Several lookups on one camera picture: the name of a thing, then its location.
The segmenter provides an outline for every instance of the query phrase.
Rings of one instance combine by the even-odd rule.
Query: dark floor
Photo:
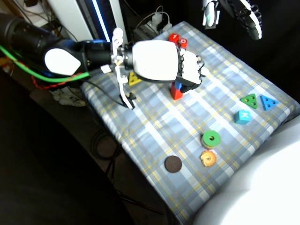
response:
[[[58,104],[48,91],[35,89],[30,76],[18,68],[13,73],[12,78],[28,89],[30,97],[60,122],[90,153],[92,136],[103,128],[96,123],[87,107],[77,108]],[[99,148],[105,149],[107,151],[105,154],[110,155],[114,151],[114,148],[111,147],[112,142],[114,140],[109,137],[100,143],[102,146]],[[108,161],[102,161],[97,158],[94,158],[94,160],[104,171],[106,170]],[[159,215],[124,202],[137,225],[168,224],[163,201],[124,153],[116,159],[114,179],[114,186],[117,190],[164,213],[164,215]]]

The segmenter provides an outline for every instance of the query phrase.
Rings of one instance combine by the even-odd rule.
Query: green ring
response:
[[[209,147],[215,147],[221,143],[221,136],[214,130],[204,132],[202,139]]]

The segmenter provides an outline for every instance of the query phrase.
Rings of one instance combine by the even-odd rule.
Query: tablecloth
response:
[[[200,31],[181,22],[156,39],[178,33],[188,40],[188,50],[200,55],[211,74],[195,90],[173,100],[170,84],[142,82],[125,87],[137,96],[136,108],[117,105],[94,86],[84,83],[85,97],[120,142],[124,151],[156,189],[182,224],[189,224],[197,210],[251,157],[273,131],[300,111],[300,105],[280,88],[258,74]],[[93,77],[119,100],[116,77]],[[258,108],[240,99],[256,94]],[[265,111],[259,98],[265,95],[279,103]],[[250,111],[246,125],[234,122],[238,110]],[[215,130],[222,142],[213,152],[217,163],[204,167],[200,136]],[[177,173],[165,169],[168,156],[178,156]]]

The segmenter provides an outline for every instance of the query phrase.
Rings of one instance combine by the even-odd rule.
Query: led light strip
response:
[[[95,10],[96,10],[96,13],[97,13],[99,22],[100,22],[100,24],[101,24],[102,30],[103,30],[103,32],[104,32],[106,41],[107,41],[107,42],[110,42],[110,39],[109,39],[109,37],[108,37],[108,33],[107,33],[107,30],[106,30],[106,27],[105,27],[105,25],[104,25],[104,21],[103,21],[102,15],[101,15],[100,10],[99,10],[98,3],[97,3],[96,0],[92,0],[92,2],[93,2],[93,5],[94,5],[94,8],[95,8]]]

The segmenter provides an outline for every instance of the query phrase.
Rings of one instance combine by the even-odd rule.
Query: triangle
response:
[[[278,101],[269,98],[269,97],[265,97],[264,95],[261,95],[261,100],[262,100],[262,105],[263,108],[265,109],[265,111],[273,108],[274,106],[276,106],[278,104]]]
[[[240,99],[240,101],[254,109],[257,109],[257,101],[256,101],[255,94],[251,94],[251,95],[247,95],[246,97],[242,97]]]
[[[136,85],[137,83],[141,82],[142,80],[138,78],[133,71],[129,73],[128,84],[130,86]]]

